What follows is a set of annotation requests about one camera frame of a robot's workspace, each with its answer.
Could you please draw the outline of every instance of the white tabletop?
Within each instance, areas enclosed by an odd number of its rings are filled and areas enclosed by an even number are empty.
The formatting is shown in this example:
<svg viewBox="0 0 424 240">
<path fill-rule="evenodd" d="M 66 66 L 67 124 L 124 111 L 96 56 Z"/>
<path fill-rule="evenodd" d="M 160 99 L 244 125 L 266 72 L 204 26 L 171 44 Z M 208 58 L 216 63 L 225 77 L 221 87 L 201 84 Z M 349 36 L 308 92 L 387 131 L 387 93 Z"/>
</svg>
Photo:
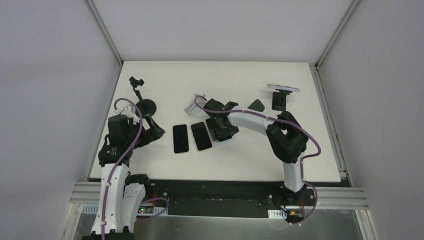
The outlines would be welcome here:
<svg viewBox="0 0 424 240">
<path fill-rule="evenodd" d="M 287 96 L 287 110 L 299 124 L 320 144 L 322 154 L 305 160 L 305 178 L 311 182 L 340 182 L 339 171 L 330 138 L 324 122 L 314 81 L 308 63 L 292 62 L 207 62 L 207 61 L 125 61 L 113 96 L 138 99 L 129 78 L 143 79 L 138 87 L 144 99 L 157 105 L 154 121 L 166 133 L 157 141 L 134 150 L 129 170 L 133 174 L 148 174 L 151 179 L 224 180 L 224 181 L 283 181 L 282 162 L 274 155 L 268 138 L 258 132 L 239 128 L 231 141 L 213 142 L 212 148 L 198 152 L 190 125 L 206 120 L 204 112 L 189 117 L 184 108 L 194 100 L 193 94 L 205 94 L 207 99 L 226 104 L 236 102 L 248 107 L 259 99 L 265 105 L 264 113 L 276 115 L 271 109 L 273 90 L 267 84 L 278 84 L 300 89 Z M 118 103 L 123 108 L 128 103 Z M 108 117 L 115 115 L 113 104 Z M 174 125 L 186 124 L 189 152 L 174 153 Z M 103 137 L 108 128 L 103 128 Z M 315 153 L 316 147 L 307 143 L 306 154 Z M 91 178 L 100 177 L 96 156 Z"/>
</svg>

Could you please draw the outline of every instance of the white wall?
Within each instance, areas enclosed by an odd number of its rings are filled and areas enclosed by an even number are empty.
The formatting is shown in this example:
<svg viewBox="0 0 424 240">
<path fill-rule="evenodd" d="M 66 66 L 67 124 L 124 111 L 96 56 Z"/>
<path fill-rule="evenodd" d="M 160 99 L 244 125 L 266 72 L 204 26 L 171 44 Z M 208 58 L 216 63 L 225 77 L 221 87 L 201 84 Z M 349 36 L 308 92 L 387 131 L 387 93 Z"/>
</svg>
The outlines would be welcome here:
<svg viewBox="0 0 424 240">
<path fill-rule="evenodd" d="M 57 239 L 118 66 L 83 0 L 0 2 L 1 239 Z"/>
<path fill-rule="evenodd" d="M 363 0 L 321 68 L 382 240 L 423 239 L 424 1 Z"/>
<path fill-rule="evenodd" d="M 124 60 L 316 62 L 351 0 L 96 0 Z"/>
</svg>

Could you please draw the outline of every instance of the purple cable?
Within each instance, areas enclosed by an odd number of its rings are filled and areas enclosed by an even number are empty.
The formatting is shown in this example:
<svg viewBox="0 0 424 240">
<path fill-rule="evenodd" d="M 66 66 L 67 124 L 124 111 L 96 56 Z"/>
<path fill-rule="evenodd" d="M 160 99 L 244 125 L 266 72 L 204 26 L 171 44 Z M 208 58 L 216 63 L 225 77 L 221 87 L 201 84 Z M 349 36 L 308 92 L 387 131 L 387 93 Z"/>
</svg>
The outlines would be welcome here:
<svg viewBox="0 0 424 240">
<path fill-rule="evenodd" d="M 163 214 L 169 208 L 169 206 L 170 206 L 170 202 L 168 201 L 168 199 L 166 199 L 164 197 L 151 198 L 149 200 L 142 201 L 140 203 L 140 205 L 147 204 L 147 203 L 153 202 L 155 200 L 163 200 L 163 201 L 165 201 L 166 202 L 166 207 L 162 211 L 160 211 L 158 214 L 155 214 L 155 215 L 150 216 L 148 218 L 137 219 L 137 221 L 142 222 L 142 221 L 147 221 L 147 220 L 151 220 L 151 219 L 157 218 L 157 217 L 159 217 L 159 215 Z"/>
<path fill-rule="evenodd" d="M 301 126 L 297 125 L 294 122 L 287 121 L 287 120 L 282 120 L 282 119 L 278 119 L 278 118 L 274 118 L 274 117 L 270 117 L 270 116 L 267 116 L 267 115 L 264 115 L 264 114 L 261 114 L 261 113 L 255 112 L 255 111 L 249 111 L 249 110 L 241 110 L 241 109 L 240 110 L 239 109 L 236 109 L 236 110 L 224 110 L 224 111 L 209 110 L 209 109 L 206 109 L 206 108 L 204 108 L 204 107 L 202 107 L 202 106 L 200 106 L 198 104 L 198 98 L 202 98 L 205 101 L 207 101 L 207 99 L 206 99 L 206 97 L 201 96 L 201 95 L 197 95 L 194 98 L 194 104 L 196 104 L 196 106 L 198 108 L 200 108 L 201 110 L 203 110 L 205 112 L 213 113 L 213 114 L 229 114 L 229 113 L 252 114 L 252 115 L 255 115 L 255 116 L 264 118 L 264 119 L 269 119 L 269 120 L 273 120 L 273 121 L 280 122 L 280 123 L 283 123 L 283 124 L 288 124 L 290 126 L 293 126 L 293 127 L 297 128 L 299 131 L 301 131 L 303 134 L 305 134 L 313 142 L 313 144 L 315 144 L 315 146 L 316 146 L 316 148 L 317 148 L 318 151 L 316 153 L 314 153 L 314 154 L 309 154 L 309 155 L 303 156 L 300 159 L 300 178 L 302 179 L 303 183 L 306 186 L 312 188 L 312 190 L 313 190 L 313 192 L 315 194 L 315 203 L 313 204 L 312 210 L 310 211 L 310 213 L 302 221 L 298 222 L 298 224 L 300 225 L 301 223 L 305 222 L 306 219 L 308 219 L 309 216 L 315 211 L 315 208 L 317 207 L 317 202 L 318 202 L 318 192 L 317 192 L 317 189 L 312 184 L 310 184 L 309 182 L 307 182 L 305 180 L 305 178 L 304 178 L 304 160 L 307 159 L 307 158 L 316 157 L 316 156 L 318 156 L 318 155 L 321 154 L 321 147 L 318 144 L 317 140 L 315 140 L 315 138 L 313 138 L 305 129 L 303 129 Z"/>
<path fill-rule="evenodd" d="M 136 144 L 137 140 L 140 137 L 140 134 L 142 133 L 142 129 L 143 129 L 143 116 L 142 116 L 142 112 L 140 111 L 140 109 L 137 107 L 137 105 L 134 104 L 134 102 L 126 99 L 126 98 L 118 98 L 113 107 L 115 108 L 115 110 L 118 108 L 117 107 L 117 103 L 121 100 L 124 100 L 128 103 L 130 103 L 131 105 L 133 105 L 135 107 L 135 110 L 137 110 L 138 116 L 140 117 L 140 128 L 138 129 L 137 135 L 135 136 L 134 140 L 132 141 L 131 145 L 129 145 L 129 147 L 125 150 L 125 152 L 122 154 L 122 156 L 120 156 L 120 158 L 118 159 L 118 161 L 115 163 L 115 165 L 113 166 L 112 170 L 110 171 L 109 177 L 107 178 L 107 182 L 111 184 L 111 179 L 112 179 L 112 175 L 115 172 L 115 169 L 117 169 L 118 165 L 122 162 L 122 159 L 124 159 L 124 157 L 128 154 L 128 152 L 134 147 L 134 145 Z M 106 219 L 106 200 L 108 198 L 108 192 L 109 192 L 109 186 L 106 185 L 106 188 L 104 189 L 104 196 L 103 196 L 103 206 L 101 207 L 101 221 L 105 222 Z M 101 240 L 105 240 L 105 225 L 102 224 L 101 225 Z"/>
</svg>

